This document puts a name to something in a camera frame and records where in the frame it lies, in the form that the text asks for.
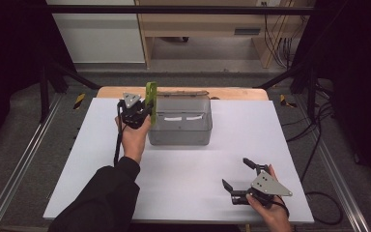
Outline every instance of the hand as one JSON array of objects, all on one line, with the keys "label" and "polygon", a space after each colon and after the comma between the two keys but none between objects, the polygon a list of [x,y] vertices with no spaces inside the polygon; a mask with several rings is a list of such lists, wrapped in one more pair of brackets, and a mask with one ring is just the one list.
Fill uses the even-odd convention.
[{"label": "hand", "polygon": [[[116,121],[117,127],[119,127],[119,118],[116,117],[114,120]],[[150,119],[150,115],[146,117],[143,125],[137,130],[127,127],[126,124],[122,123],[122,145],[123,150],[125,151],[125,157],[131,158],[137,163],[140,163],[146,143],[146,134],[151,125],[152,120]]]},{"label": "hand", "polygon": [[[270,165],[270,174],[273,176],[275,180],[275,172],[273,171],[272,166]],[[285,210],[278,206],[272,204],[269,209],[265,208],[258,200],[256,200],[251,195],[247,194],[246,199],[249,202],[249,205],[258,212],[258,214],[261,215],[261,217],[264,219],[264,222],[267,224],[269,230],[271,232],[283,232],[292,231],[291,224],[288,221],[287,214]],[[273,201],[279,202],[281,204],[284,204],[279,197],[274,197]]]}]

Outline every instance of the black jacket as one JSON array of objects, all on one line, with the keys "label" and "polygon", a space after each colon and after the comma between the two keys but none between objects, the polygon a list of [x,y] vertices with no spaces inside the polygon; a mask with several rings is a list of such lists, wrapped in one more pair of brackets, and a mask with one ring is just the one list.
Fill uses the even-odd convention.
[{"label": "black jacket", "polygon": [[139,172],[138,163],[126,157],[99,169],[48,232],[127,231],[140,191],[134,182]]}]

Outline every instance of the horizontal black bar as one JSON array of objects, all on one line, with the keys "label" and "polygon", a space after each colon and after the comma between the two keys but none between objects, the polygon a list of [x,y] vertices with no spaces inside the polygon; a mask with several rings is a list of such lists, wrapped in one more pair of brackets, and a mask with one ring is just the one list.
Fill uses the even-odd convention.
[{"label": "horizontal black bar", "polygon": [[26,5],[53,14],[184,14],[184,15],[321,15],[331,10],[311,7],[219,7],[219,6],[100,6]]}]

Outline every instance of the gray container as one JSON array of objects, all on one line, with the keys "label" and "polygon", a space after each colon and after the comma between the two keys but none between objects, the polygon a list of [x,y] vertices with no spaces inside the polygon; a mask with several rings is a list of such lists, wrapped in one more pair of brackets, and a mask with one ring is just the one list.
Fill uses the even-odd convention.
[{"label": "gray container", "polygon": [[156,123],[149,130],[153,145],[207,145],[213,119],[207,96],[158,96]]}]

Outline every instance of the white tabletop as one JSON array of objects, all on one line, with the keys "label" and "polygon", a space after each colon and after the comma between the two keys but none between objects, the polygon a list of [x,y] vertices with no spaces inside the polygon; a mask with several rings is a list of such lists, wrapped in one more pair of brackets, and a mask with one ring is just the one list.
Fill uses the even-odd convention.
[{"label": "white tabletop", "polygon": [[[56,218],[95,172],[112,165],[117,99],[93,99],[44,218]],[[153,146],[146,141],[141,190],[133,221],[256,223],[250,206],[235,206],[221,179],[247,190],[256,172],[243,158],[272,164],[278,181],[293,192],[284,197],[292,223],[311,223],[308,203],[272,101],[212,101],[213,130],[207,146]]]}]

